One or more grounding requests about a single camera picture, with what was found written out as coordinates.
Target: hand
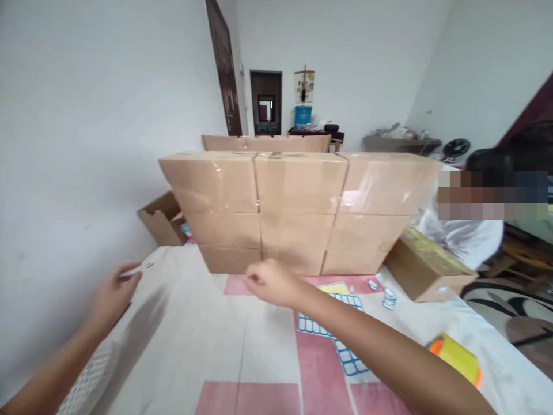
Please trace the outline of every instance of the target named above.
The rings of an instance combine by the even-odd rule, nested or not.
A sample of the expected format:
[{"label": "hand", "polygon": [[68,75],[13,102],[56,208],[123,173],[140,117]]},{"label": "hand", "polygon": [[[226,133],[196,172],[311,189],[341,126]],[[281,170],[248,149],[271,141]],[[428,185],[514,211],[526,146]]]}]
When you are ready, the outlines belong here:
[{"label": "hand", "polygon": [[290,308],[296,307],[302,291],[309,286],[286,265],[274,259],[251,264],[247,270],[246,285],[263,301]]},{"label": "hand", "polygon": [[142,273],[121,277],[140,265],[140,262],[131,262],[120,265],[113,274],[106,277],[96,288],[92,310],[85,325],[97,331],[105,338],[121,314],[131,302],[132,295],[137,289]]}]

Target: blue container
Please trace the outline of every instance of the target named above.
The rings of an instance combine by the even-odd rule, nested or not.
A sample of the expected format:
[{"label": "blue container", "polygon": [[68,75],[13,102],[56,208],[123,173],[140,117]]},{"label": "blue container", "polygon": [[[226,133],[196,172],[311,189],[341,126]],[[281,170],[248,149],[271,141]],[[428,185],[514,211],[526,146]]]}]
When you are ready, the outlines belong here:
[{"label": "blue container", "polygon": [[299,130],[298,124],[309,124],[311,122],[311,110],[312,107],[305,105],[296,106],[296,118],[294,121],[294,128]]}]

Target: cardboard box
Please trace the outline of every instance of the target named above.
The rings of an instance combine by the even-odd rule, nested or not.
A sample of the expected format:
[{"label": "cardboard box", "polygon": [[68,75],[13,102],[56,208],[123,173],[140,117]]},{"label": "cardboard box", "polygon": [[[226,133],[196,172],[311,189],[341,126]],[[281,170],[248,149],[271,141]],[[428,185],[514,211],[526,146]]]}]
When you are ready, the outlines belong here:
[{"label": "cardboard box", "polygon": [[339,214],[411,216],[429,196],[442,163],[407,153],[339,153],[349,162]]},{"label": "cardboard box", "polygon": [[288,248],[283,250],[263,249],[263,259],[276,259],[288,265],[297,275],[318,276],[324,259],[324,249]]},{"label": "cardboard box", "polygon": [[403,232],[384,264],[417,303],[450,299],[478,277],[415,228]]},{"label": "cardboard box", "polygon": [[200,245],[261,249],[257,213],[189,213],[186,220]]},{"label": "cardboard box", "polygon": [[334,215],[259,214],[264,249],[310,248],[324,251],[334,223]]},{"label": "cardboard box", "polygon": [[388,242],[388,252],[403,230],[411,222],[410,216],[337,215],[328,242],[329,250],[349,250],[372,246],[375,240]]},{"label": "cardboard box", "polygon": [[332,153],[259,153],[255,158],[262,213],[335,214],[347,160]]},{"label": "cardboard box", "polygon": [[261,250],[241,247],[199,245],[212,274],[245,274],[250,264],[261,261]]},{"label": "cardboard box", "polygon": [[180,246],[187,241],[180,227],[185,222],[173,192],[168,191],[138,212],[138,217],[159,246]]},{"label": "cardboard box", "polygon": [[255,152],[311,152],[326,153],[330,145],[330,135],[261,135],[259,137],[228,137],[223,135],[203,135],[206,150],[216,151],[255,151]]},{"label": "cardboard box", "polygon": [[372,241],[355,249],[327,251],[321,275],[376,274],[390,248],[389,242]]},{"label": "cardboard box", "polygon": [[248,152],[187,152],[159,161],[186,216],[256,213],[254,157]]}]

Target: mirror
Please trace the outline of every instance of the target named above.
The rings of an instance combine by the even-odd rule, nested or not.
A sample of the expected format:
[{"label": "mirror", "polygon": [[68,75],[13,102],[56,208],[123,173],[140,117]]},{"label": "mirror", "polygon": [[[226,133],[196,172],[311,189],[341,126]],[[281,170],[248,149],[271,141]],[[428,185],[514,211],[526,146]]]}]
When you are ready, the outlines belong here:
[{"label": "mirror", "polygon": [[275,120],[275,96],[274,95],[258,95],[257,107],[259,111],[260,122],[273,122]]}]

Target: open cardboard box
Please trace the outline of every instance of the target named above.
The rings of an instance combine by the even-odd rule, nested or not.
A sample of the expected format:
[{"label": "open cardboard box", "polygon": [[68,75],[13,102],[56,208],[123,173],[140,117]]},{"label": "open cardboard box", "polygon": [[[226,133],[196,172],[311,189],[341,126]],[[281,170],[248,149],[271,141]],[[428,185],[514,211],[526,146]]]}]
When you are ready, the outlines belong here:
[{"label": "open cardboard box", "polygon": [[386,257],[384,265],[416,303],[448,300],[478,277],[415,228],[407,228]]},{"label": "open cardboard box", "polygon": [[181,230],[185,219],[173,192],[168,191],[137,213],[159,246],[180,246],[188,240]]}]

